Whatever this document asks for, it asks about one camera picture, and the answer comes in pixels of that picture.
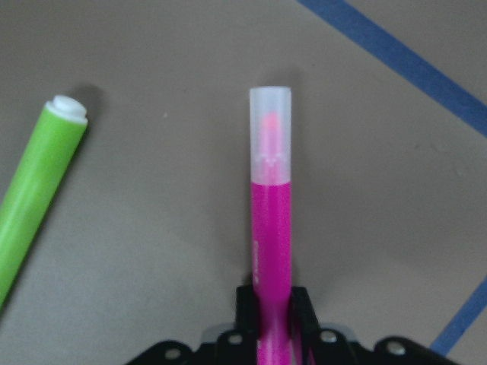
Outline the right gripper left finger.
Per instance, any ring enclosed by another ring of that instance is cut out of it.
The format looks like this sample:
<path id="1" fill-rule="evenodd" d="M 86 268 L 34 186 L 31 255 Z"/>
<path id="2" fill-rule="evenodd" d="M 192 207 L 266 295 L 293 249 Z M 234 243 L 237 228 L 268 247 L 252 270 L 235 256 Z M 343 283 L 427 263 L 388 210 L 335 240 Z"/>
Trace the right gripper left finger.
<path id="1" fill-rule="evenodd" d="M 236 314 L 230 329 L 195 351 L 179 341 L 161 341 L 129 361 L 130 364 L 256 364 L 259 335 L 258 300 L 250 285 L 236 289 Z"/>

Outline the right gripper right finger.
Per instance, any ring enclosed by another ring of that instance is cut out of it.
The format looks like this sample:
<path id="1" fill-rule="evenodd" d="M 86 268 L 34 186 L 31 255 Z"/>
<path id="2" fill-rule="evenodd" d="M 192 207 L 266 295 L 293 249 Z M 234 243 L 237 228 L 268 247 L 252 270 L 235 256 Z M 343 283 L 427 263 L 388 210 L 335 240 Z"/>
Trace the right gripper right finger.
<path id="1" fill-rule="evenodd" d="M 322 326 L 305 287 L 291 289 L 291 327 L 297 364 L 455 365 L 420 344 L 400 336 L 378 341 L 371 350 L 343 332 Z"/>

